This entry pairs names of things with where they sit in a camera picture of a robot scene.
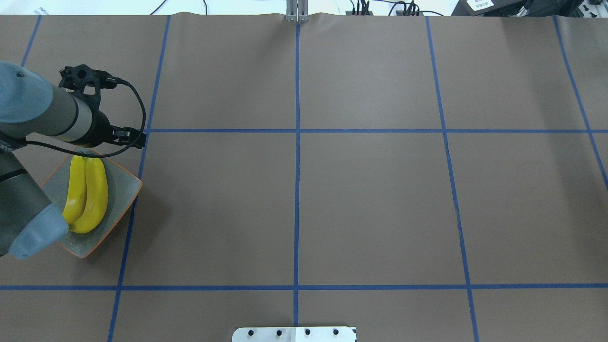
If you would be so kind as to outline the yellow banana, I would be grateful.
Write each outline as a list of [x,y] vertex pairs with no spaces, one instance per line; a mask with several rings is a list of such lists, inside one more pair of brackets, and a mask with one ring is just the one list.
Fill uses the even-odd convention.
[[68,225],[73,225],[86,207],[86,163],[82,156],[73,156],[70,162],[69,182],[63,217]]
[[85,158],[86,201],[82,216],[69,225],[69,231],[85,234],[93,231],[105,217],[109,203],[105,166],[99,158]]

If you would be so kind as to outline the grey square plate orange rim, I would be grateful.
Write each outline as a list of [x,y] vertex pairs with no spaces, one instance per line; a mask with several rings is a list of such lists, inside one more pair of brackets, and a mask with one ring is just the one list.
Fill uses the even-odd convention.
[[[69,164],[71,156],[64,158],[41,184],[48,199],[59,209],[65,207],[69,188]],[[78,258],[86,258],[95,251],[114,230],[130,209],[143,186],[143,182],[113,158],[103,158],[109,187],[108,210],[100,225],[91,232],[78,234],[68,232],[57,241],[59,246]]]

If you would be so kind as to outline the brown paper table mat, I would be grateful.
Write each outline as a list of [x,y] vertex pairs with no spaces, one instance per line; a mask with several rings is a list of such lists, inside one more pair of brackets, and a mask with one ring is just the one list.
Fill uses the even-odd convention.
[[1,59],[151,112],[96,251],[2,258],[3,342],[607,340],[606,18],[2,16]]

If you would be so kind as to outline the aluminium frame post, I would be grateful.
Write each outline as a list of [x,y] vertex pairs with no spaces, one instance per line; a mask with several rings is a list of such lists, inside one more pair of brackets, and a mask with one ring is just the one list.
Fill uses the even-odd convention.
[[286,21],[304,23],[309,20],[308,0],[286,0]]

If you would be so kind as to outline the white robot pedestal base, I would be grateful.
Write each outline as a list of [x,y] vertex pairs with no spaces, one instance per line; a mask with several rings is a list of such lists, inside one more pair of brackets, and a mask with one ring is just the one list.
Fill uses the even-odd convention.
[[241,327],[234,331],[233,342],[356,342],[355,327]]

